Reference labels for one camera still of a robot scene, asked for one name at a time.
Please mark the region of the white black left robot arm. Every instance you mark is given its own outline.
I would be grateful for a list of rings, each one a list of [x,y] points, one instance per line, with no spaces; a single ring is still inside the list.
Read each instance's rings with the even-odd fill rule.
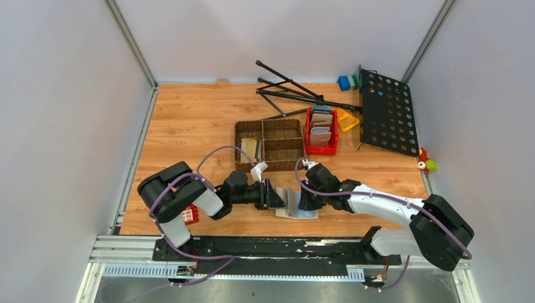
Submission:
[[[191,233],[182,218],[187,207],[194,205],[213,220],[219,220],[232,211],[233,205],[253,204],[258,210],[286,206],[269,179],[249,184],[247,174],[236,170],[211,189],[186,162],[178,162],[141,181],[137,192],[168,242],[169,253],[179,261],[189,259],[193,253]]]

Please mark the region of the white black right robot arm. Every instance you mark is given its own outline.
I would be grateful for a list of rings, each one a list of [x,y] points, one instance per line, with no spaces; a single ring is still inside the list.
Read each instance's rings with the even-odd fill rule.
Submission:
[[[374,264],[384,256],[421,256],[441,270],[453,271],[460,260],[473,258],[468,245],[474,230],[442,196],[407,198],[372,189],[359,181],[340,181],[324,165],[306,158],[297,160],[294,172],[299,169],[305,170],[305,179],[297,180],[302,190],[301,209],[318,210],[329,205],[399,226],[371,227],[360,246],[364,261]]]

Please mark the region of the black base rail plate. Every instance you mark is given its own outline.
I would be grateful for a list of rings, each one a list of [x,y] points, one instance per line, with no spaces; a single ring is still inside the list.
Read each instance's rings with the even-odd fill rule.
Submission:
[[[401,257],[383,257],[362,244],[358,237],[238,237],[197,236],[180,248],[199,260],[198,273],[211,273],[225,261],[234,260],[222,275],[343,276],[346,267],[397,266]]]

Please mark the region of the yellow transparent tray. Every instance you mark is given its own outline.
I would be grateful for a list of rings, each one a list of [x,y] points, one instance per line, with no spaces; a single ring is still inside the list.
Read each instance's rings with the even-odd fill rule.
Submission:
[[[335,108],[335,111],[337,113],[338,126],[342,132],[347,132],[360,124],[359,118],[348,111],[341,108]]]

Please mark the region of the blue green toy block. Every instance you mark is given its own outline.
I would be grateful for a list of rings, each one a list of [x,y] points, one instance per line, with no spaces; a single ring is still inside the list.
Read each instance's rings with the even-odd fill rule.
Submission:
[[[339,76],[337,84],[342,92],[358,90],[360,88],[360,76],[357,74]]]

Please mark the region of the brown wicker divided basket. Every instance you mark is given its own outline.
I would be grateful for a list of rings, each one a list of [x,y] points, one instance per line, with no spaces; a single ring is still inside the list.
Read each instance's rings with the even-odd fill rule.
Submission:
[[[297,160],[306,156],[303,127],[298,119],[237,121],[234,138],[238,148],[242,138],[262,141],[262,161],[268,164],[267,172],[291,171]]]

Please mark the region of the red plastic bin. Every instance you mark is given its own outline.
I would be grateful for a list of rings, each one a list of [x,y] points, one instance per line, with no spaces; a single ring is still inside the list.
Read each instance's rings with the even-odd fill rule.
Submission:
[[[307,109],[305,151],[309,155],[334,156],[338,151],[338,114],[332,107],[315,105]]]

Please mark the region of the card holders in red bin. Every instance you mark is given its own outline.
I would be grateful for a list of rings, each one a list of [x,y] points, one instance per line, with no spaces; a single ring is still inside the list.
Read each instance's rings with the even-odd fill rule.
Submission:
[[[309,145],[327,146],[332,135],[332,109],[315,105],[311,108],[309,118]]]

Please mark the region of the black folding music stand legs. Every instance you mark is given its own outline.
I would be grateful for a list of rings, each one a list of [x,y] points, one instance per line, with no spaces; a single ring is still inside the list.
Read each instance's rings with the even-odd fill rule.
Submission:
[[[347,110],[349,112],[357,112],[360,114],[363,112],[363,107],[359,105],[344,104],[340,102],[326,100],[323,95],[319,95],[313,92],[312,90],[305,88],[303,85],[283,75],[279,71],[269,67],[260,60],[256,60],[255,64],[256,66],[259,66],[265,69],[266,71],[272,73],[273,75],[281,78],[281,81],[279,82],[268,81],[261,77],[258,77],[257,79],[257,81],[259,83],[263,83],[264,86],[257,88],[256,94],[261,96],[279,113],[278,116],[268,117],[268,119],[280,119],[282,117],[290,117],[307,111],[306,109],[303,109],[295,110],[293,112],[284,112],[270,99],[270,97],[285,98],[288,100],[305,102],[312,105],[337,107],[340,109]]]

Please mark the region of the white card holder wallet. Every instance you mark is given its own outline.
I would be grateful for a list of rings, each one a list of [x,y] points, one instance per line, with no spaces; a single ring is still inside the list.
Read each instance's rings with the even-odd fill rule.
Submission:
[[[275,216],[280,218],[294,219],[294,220],[313,220],[318,219],[319,212],[301,210],[298,207],[300,202],[301,192],[295,191],[291,188],[276,188],[277,194],[286,203],[284,208],[275,209]]]

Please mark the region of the black perforated music stand desk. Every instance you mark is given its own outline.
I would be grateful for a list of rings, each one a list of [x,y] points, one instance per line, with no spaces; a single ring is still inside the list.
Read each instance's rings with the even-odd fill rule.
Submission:
[[[360,142],[410,157],[420,154],[411,91],[400,80],[359,69]]]

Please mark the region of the gold credit cards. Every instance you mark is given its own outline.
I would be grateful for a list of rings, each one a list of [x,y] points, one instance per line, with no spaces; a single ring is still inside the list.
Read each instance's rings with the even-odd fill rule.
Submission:
[[[262,141],[255,138],[242,138],[240,149],[254,162],[262,161]]]

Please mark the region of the red white toy block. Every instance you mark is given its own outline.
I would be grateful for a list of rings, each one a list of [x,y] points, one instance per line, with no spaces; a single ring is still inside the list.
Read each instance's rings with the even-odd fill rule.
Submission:
[[[181,216],[186,225],[199,222],[198,208],[195,205],[189,205],[181,212]]]

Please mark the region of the red green small toy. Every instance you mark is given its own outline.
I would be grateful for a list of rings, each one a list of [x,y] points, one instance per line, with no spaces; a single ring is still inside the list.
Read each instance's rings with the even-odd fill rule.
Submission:
[[[437,170],[437,164],[431,160],[424,148],[420,148],[418,155],[418,167],[426,175]]]

